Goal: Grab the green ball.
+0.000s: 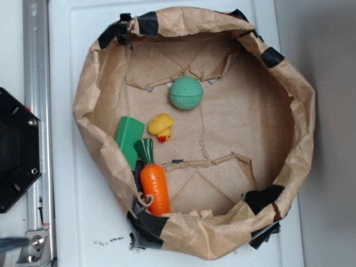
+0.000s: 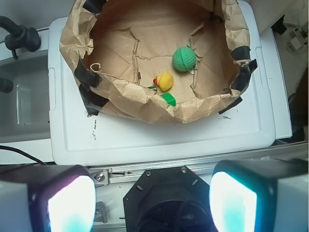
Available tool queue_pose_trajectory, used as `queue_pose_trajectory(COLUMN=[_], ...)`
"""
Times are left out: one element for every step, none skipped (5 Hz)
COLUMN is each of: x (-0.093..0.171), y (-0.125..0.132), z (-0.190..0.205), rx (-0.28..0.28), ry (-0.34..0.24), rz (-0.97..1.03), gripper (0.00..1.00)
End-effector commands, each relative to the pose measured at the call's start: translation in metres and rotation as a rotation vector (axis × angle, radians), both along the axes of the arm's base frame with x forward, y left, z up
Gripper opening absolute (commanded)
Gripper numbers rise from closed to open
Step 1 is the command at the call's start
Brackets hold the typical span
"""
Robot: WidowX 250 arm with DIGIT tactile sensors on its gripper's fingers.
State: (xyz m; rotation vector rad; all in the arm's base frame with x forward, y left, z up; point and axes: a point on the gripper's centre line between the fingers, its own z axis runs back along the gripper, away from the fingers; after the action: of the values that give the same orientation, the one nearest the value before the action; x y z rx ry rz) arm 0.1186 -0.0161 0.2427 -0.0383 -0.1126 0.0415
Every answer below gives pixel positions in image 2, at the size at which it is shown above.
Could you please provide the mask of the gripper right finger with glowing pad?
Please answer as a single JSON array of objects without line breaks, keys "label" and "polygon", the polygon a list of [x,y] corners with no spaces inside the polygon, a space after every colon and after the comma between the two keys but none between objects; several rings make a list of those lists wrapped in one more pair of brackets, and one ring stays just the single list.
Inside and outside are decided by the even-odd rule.
[{"label": "gripper right finger with glowing pad", "polygon": [[213,170],[209,199],[219,232],[307,232],[309,163],[222,160]]}]

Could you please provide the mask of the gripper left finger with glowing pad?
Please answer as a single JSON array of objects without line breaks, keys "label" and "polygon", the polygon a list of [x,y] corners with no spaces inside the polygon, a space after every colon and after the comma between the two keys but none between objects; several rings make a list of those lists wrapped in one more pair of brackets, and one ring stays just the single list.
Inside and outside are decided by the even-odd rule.
[{"label": "gripper left finger with glowing pad", "polygon": [[90,232],[95,184],[81,165],[2,165],[2,232]]}]

